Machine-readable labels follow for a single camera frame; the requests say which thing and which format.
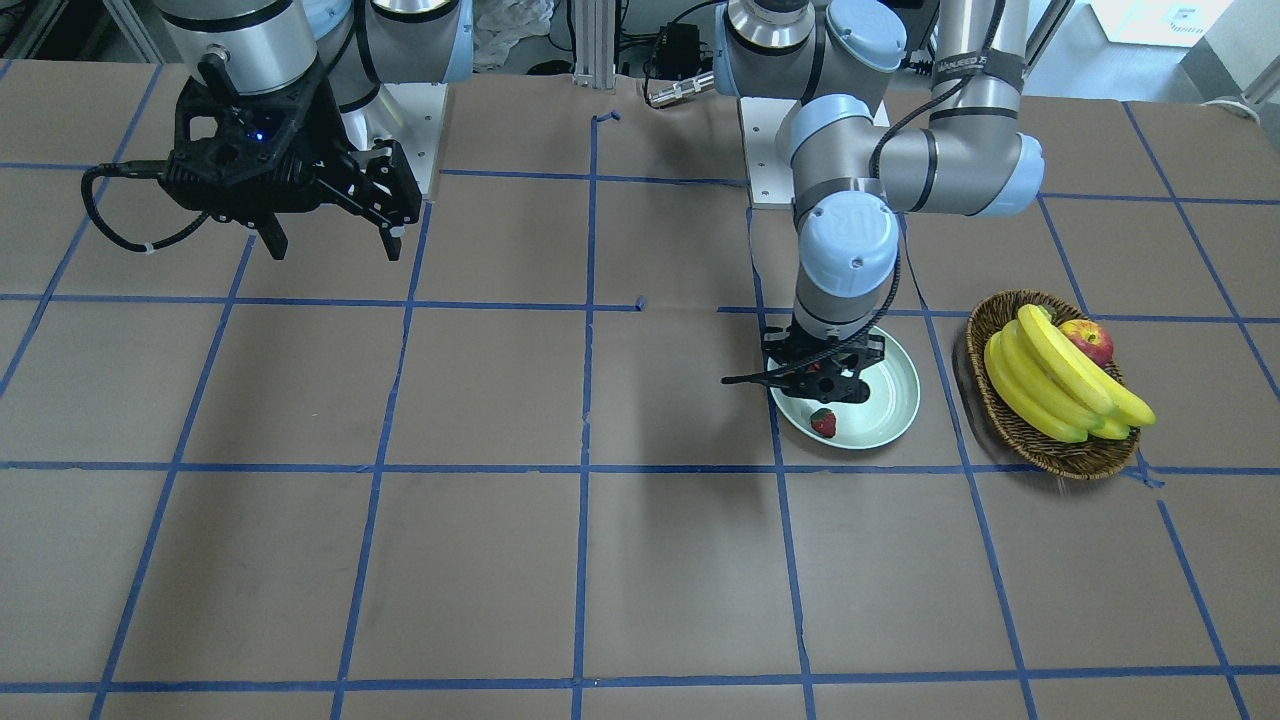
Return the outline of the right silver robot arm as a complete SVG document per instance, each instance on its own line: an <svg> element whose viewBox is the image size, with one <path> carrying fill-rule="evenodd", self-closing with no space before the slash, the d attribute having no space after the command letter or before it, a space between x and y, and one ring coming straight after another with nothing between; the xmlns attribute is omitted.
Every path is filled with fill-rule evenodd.
<svg viewBox="0 0 1280 720"><path fill-rule="evenodd" d="M285 256L283 214L332 205L378 228L390 260L422 209L393 85L474 68L470 1L160 1L189 79L159 183L182 208Z"/></svg>

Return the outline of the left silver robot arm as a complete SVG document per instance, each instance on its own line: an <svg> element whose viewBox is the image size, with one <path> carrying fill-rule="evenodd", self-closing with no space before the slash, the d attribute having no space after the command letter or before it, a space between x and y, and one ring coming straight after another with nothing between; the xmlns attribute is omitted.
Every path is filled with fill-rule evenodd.
<svg viewBox="0 0 1280 720"><path fill-rule="evenodd" d="M1037 196L1044 154L1018 124L1027 14L1024 1L942 1L931 96L882 127L876 109L908 54L892 8L717 8L717 91L795 102L780 138L797 232L794 314L762 337L774 368L746 382L823 404L864 402L860 373L883 357L870 333L896 295L904 217L1006 217Z"/></svg>

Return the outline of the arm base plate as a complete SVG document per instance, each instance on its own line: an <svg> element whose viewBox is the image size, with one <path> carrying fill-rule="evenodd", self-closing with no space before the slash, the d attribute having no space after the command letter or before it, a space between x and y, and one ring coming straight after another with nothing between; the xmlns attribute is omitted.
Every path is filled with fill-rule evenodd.
<svg viewBox="0 0 1280 720"><path fill-rule="evenodd" d="M828 126L855 118L864 126L887 127L884 110L872 110L847 94L809 102L791 99L742 97L739 101L742 147L751 205L788 209L804 217L824 199L845 191L883 197L883 183L852 165L854 152L835 135L815 137Z"/></svg>
<svg viewBox="0 0 1280 720"><path fill-rule="evenodd" d="M449 85L383 85L362 106L343 111L342 119L358 150L371 149L376 140L397 141L421 195L433 200L449 99Z"/></svg>

